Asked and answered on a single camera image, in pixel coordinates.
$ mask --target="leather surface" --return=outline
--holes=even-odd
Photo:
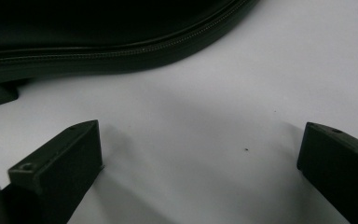
[[[117,47],[174,35],[232,0],[0,0],[0,50]]]

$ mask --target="black object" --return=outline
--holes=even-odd
[[[358,223],[358,139],[308,123],[297,167],[350,223]]]
[[[102,169],[98,121],[66,129],[8,170],[0,223],[66,223]]]
[[[0,0],[0,104],[13,81],[172,63],[232,28],[258,0]]]

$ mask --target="screw hole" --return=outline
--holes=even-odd
[[[333,133],[342,133],[342,131],[337,130],[337,129],[332,129],[331,131],[332,131]]]
[[[22,166],[20,166],[20,169],[24,170],[24,171],[30,171],[32,170],[33,165],[31,163],[25,163]]]

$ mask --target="white surface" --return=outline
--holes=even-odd
[[[358,1],[264,0],[181,62],[22,87],[0,105],[0,186],[90,119],[106,168],[70,223],[347,223],[296,158],[307,121],[358,137]]]

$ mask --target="black leather bag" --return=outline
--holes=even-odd
[[[0,104],[15,80],[172,63],[226,33],[257,0],[0,0]]]

